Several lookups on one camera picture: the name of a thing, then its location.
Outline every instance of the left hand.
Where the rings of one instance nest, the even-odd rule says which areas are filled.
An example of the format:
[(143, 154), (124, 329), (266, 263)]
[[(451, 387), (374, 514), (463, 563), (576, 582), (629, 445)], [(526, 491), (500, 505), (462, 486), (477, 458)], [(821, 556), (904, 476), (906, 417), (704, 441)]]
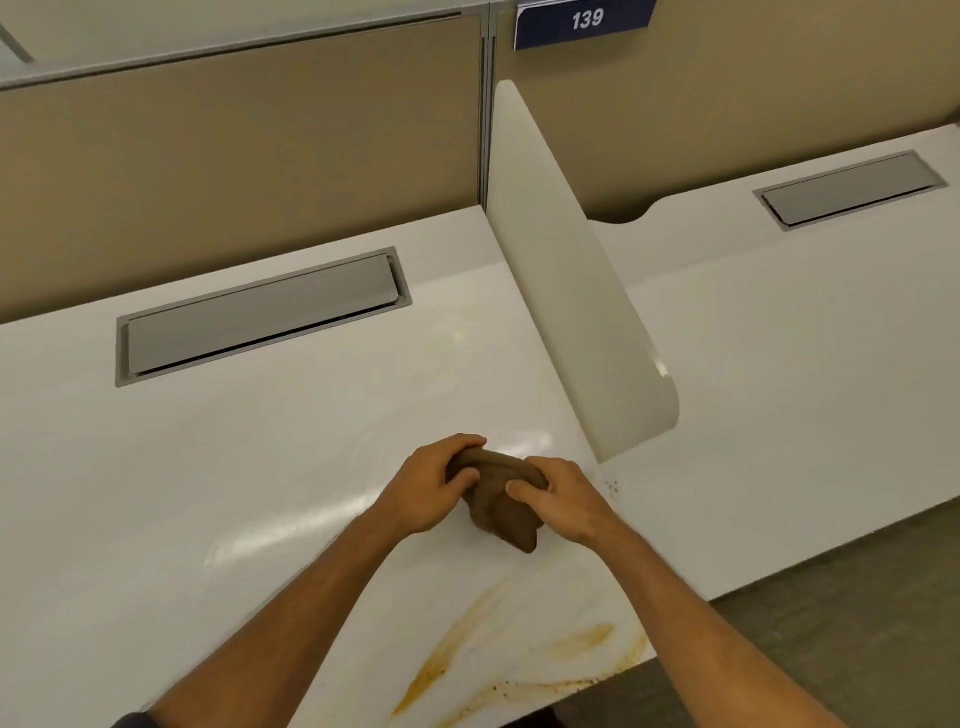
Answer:
[(476, 485), (480, 473), (464, 468), (449, 483), (446, 466), (466, 448), (482, 448), (487, 438), (453, 435), (426, 445), (406, 459), (369, 513), (395, 530), (399, 539), (429, 531), (445, 519), (460, 497)]

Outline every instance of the gray metal cover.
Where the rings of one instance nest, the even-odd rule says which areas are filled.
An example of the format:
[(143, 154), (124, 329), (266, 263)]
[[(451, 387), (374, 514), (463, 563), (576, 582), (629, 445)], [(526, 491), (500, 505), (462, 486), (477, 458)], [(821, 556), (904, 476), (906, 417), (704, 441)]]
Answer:
[(785, 228), (945, 186), (916, 152), (875, 159), (756, 192)]
[(399, 299), (384, 254), (135, 315), (126, 323), (128, 371), (142, 375)]

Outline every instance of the cubicle partition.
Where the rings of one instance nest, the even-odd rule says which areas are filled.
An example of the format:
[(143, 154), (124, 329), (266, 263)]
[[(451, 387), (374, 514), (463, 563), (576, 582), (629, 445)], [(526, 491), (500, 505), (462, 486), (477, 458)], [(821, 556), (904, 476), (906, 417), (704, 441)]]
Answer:
[[(58, 2), (0, 0), (37, 60), (24, 72), (95, 47), (118, 60), (0, 82), (0, 322), (485, 203), (499, 80), (607, 222), (960, 108), (953, 0), (660, 0), (646, 29), (519, 52), (517, 2), (227, 17), (205, 0), (163, 23), (153, 6)], [(217, 33), (244, 40), (183, 50)]]
[(480, 19), (0, 92), (0, 323), (476, 205)]

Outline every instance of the forearm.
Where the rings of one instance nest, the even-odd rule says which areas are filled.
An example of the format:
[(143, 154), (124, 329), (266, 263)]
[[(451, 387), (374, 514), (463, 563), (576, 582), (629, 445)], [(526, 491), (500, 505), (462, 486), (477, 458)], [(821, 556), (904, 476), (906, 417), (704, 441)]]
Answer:
[(597, 554), (636, 609), (671, 681), (700, 728), (842, 726), (724, 621), (626, 524)]
[(293, 717), (326, 653), (399, 536), (372, 511), (161, 697), (163, 728), (275, 728)]

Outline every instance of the hand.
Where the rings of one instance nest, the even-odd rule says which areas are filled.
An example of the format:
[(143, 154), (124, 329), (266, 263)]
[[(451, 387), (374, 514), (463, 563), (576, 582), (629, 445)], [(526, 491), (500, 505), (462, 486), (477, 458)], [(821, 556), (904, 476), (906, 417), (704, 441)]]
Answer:
[(446, 466), (460, 450), (486, 444), (487, 438), (480, 435), (453, 435), (417, 448), (369, 513), (394, 528), (399, 540), (429, 531), (450, 514), (460, 497), (480, 479), (475, 468), (464, 468), (447, 483)]
[(568, 541), (593, 548), (599, 534), (623, 523), (576, 463), (554, 457), (528, 457), (527, 461), (546, 475), (549, 489), (511, 480), (507, 495), (533, 508)]

